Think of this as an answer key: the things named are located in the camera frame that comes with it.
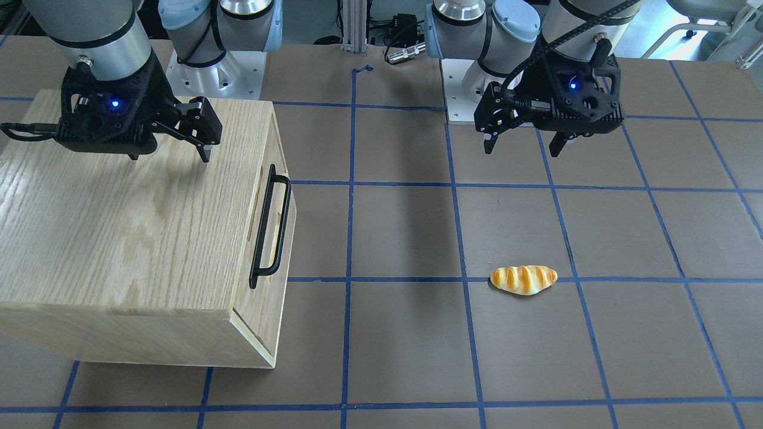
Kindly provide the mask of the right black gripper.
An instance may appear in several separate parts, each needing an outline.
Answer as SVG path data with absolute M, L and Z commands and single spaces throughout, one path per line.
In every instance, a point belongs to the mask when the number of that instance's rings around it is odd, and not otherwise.
M 98 80 L 80 61 L 61 84 L 61 117 L 54 139 L 74 152 L 138 154 L 156 151 L 156 133 L 193 145 L 203 163 L 221 143 L 223 125 L 207 98 L 175 98 L 158 60 L 147 60 L 132 75 Z

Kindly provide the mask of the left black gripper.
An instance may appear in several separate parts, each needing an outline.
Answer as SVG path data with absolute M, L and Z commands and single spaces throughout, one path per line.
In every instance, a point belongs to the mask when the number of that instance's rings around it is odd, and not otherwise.
M 522 73 L 513 89 L 491 82 L 474 112 L 484 133 L 484 152 L 493 153 L 498 134 L 520 125 L 555 132 L 550 156 L 561 154 L 570 134 L 609 133 L 624 122 L 621 68 L 615 56 L 600 63 L 548 55 Z

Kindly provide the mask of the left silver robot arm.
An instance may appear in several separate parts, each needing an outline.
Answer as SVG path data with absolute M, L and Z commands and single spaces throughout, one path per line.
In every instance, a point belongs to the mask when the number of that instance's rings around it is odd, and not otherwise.
M 530 124 L 554 133 L 558 157 L 578 138 L 610 133 L 626 114 L 614 48 L 640 1 L 434 1 L 424 20 L 427 53 L 472 60 L 487 82 L 477 91 L 474 129 L 491 154 L 502 133 Z

